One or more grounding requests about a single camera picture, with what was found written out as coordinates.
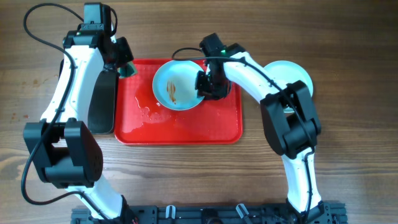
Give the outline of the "green yellow sponge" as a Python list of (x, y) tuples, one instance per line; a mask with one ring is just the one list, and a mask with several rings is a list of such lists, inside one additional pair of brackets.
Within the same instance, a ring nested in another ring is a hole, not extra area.
[(133, 61), (131, 61), (118, 68), (118, 73), (120, 78), (129, 78), (137, 73), (137, 69)]

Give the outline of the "light blue plate top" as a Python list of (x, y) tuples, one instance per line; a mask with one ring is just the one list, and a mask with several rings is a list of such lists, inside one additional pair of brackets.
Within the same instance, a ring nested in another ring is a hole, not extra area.
[(174, 111), (190, 110), (198, 106), (204, 100), (196, 89), (197, 75), (202, 71), (201, 66), (192, 61), (172, 60), (163, 64), (152, 81), (156, 100)]

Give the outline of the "light blue plate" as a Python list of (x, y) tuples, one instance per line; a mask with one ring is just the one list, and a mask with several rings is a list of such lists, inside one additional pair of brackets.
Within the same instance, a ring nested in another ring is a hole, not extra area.
[(273, 79), (281, 89), (286, 88), (287, 84), (302, 81), (308, 87), (310, 96), (313, 95), (312, 79), (300, 65), (286, 60), (278, 60), (267, 64), (264, 70), (267, 72), (266, 75)]
[(156, 100), (174, 111), (190, 110), (198, 106), (204, 100), (196, 89), (197, 75), (202, 71), (201, 66), (192, 61), (172, 60), (163, 64), (152, 81)]

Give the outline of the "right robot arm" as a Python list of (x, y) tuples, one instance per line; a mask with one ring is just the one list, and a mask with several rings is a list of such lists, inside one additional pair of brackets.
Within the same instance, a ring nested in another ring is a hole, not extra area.
[(298, 219), (309, 222), (321, 201), (313, 164), (321, 125), (308, 87), (300, 79), (277, 83), (242, 46), (226, 46), (216, 33), (204, 37), (199, 48), (206, 70), (197, 75), (198, 95), (220, 100), (235, 83), (259, 102), (267, 142), (284, 163), (287, 200)]

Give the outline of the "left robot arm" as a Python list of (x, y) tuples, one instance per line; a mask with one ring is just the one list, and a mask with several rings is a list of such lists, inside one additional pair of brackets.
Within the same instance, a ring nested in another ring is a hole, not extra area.
[(137, 223), (124, 196), (103, 176), (103, 153), (86, 125), (99, 75), (118, 79), (118, 70), (133, 60), (127, 40), (116, 37), (117, 26), (110, 6), (84, 5), (80, 25), (59, 47), (64, 59), (55, 93), (40, 120), (24, 128), (25, 167), (35, 167), (42, 182), (66, 196), (77, 196), (98, 222)]

